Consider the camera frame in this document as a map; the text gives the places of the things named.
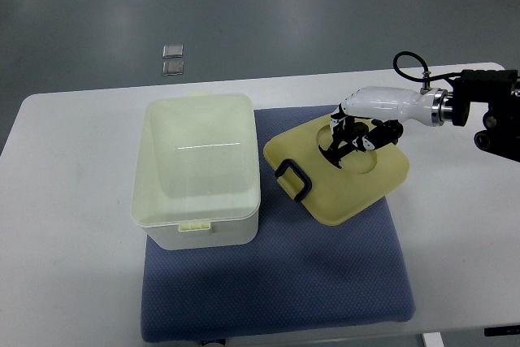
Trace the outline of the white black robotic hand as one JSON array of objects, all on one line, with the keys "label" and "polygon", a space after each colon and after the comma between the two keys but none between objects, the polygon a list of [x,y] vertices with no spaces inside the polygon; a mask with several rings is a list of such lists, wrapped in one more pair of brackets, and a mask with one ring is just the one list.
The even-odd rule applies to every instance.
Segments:
[{"label": "white black robotic hand", "polygon": [[377,150],[398,140],[402,124],[414,119],[426,126],[444,123],[441,103],[448,93],[432,89],[426,93],[410,89],[369,86],[351,94],[332,112],[330,152],[345,143],[350,149]]}]

